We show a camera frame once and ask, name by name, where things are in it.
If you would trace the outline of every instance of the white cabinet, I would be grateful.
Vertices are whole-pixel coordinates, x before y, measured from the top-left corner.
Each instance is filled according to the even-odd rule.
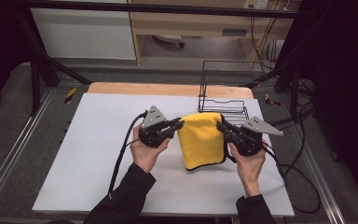
[[[32,8],[32,12],[51,57],[135,60],[128,12],[44,8]]]

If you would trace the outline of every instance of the wooden edge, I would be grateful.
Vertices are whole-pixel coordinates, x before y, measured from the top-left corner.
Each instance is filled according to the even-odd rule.
[[[200,85],[94,82],[89,86],[88,93],[198,97],[200,95]],[[254,98],[252,91],[249,88],[228,86],[208,86],[206,96],[241,99]]]

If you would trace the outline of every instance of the white table surface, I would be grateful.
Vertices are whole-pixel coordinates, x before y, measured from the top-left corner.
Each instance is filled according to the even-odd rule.
[[[262,118],[257,100],[243,101],[249,117]],[[198,97],[85,93],[33,210],[46,214],[88,213],[108,191],[130,124],[151,105],[156,105],[167,119],[198,113]],[[263,138],[270,144],[266,134]],[[131,152],[127,150],[116,186],[131,163]],[[158,157],[151,174],[157,182],[146,197],[143,215],[237,215],[235,202],[244,191],[236,164],[226,160],[222,164],[187,171],[177,133],[168,149]],[[259,182],[273,216],[294,215],[282,178],[268,154]]]

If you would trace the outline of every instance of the hand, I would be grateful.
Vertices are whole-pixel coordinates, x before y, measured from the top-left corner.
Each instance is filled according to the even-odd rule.
[[[133,140],[139,139],[139,131],[141,129],[141,125],[133,128]],[[164,142],[159,145],[159,147],[148,147],[143,144],[140,140],[135,141],[130,144],[130,149],[132,153],[133,162],[137,164],[145,173],[149,174],[152,170],[153,166],[156,164],[157,157],[159,153],[165,150],[168,147],[168,143],[170,142],[170,138],[164,140]]]
[[[234,144],[229,143],[231,155],[237,161],[238,175],[240,176],[243,188],[245,189],[246,197],[252,197],[260,194],[258,187],[258,176],[261,168],[266,160],[266,151],[261,149],[253,156],[244,157],[240,154]]]

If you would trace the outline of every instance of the yellow towel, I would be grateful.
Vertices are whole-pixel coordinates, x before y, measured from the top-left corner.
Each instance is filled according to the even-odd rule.
[[[226,160],[227,144],[224,135],[216,128],[223,116],[218,113],[201,113],[183,117],[185,123],[178,131],[185,167],[188,171],[204,165]]]

